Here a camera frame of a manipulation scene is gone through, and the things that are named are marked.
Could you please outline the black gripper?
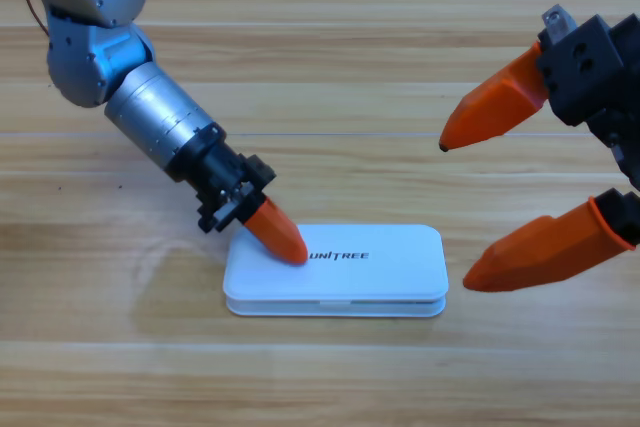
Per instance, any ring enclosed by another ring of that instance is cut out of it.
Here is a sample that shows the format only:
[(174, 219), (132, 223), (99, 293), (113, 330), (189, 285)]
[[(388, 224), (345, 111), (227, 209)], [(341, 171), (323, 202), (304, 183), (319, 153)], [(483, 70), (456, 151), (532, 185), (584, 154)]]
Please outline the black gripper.
[(440, 149), (502, 136), (549, 97), (555, 116), (568, 126), (586, 124), (638, 188), (639, 17), (609, 26), (595, 15), (579, 25), (555, 5), (542, 20), (541, 46), (533, 43), (461, 99), (440, 135)]
[(173, 151), (167, 174), (196, 191), (201, 202), (198, 226), (203, 232), (220, 232), (237, 220), (279, 260), (293, 265), (306, 262), (308, 250), (297, 225), (263, 193), (275, 171), (256, 155), (235, 152), (217, 123), (197, 128), (187, 143)]

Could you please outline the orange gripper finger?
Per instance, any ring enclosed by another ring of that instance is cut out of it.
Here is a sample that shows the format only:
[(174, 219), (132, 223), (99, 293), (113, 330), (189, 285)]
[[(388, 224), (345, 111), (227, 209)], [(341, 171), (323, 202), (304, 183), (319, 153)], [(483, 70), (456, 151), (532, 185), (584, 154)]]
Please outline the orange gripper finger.
[(635, 248), (636, 197), (599, 195), (560, 217), (539, 217), (494, 242), (463, 285), (507, 292), (561, 282)]

